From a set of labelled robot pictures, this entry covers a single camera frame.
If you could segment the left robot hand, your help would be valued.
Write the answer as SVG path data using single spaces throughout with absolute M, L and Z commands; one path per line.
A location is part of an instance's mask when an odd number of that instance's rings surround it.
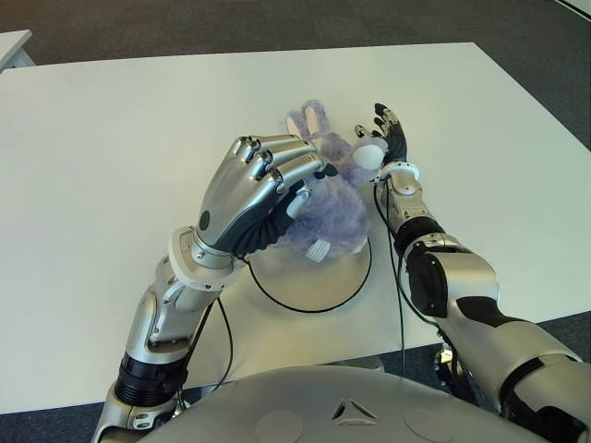
M 312 143 L 294 135 L 237 138 L 205 193 L 199 239 L 235 257 L 263 250 L 308 205 L 307 180 L 337 174 Z

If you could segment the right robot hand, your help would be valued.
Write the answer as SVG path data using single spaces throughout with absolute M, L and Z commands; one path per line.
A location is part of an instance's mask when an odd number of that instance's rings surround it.
M 377 129 L 369 131 L 362 125 L 355 126 L 355 134 L 364 147 L 377 149 L 378 165 L 407 159 L 407 141 L 398 116 L 384 104 L 374 105 L 374 124 Z

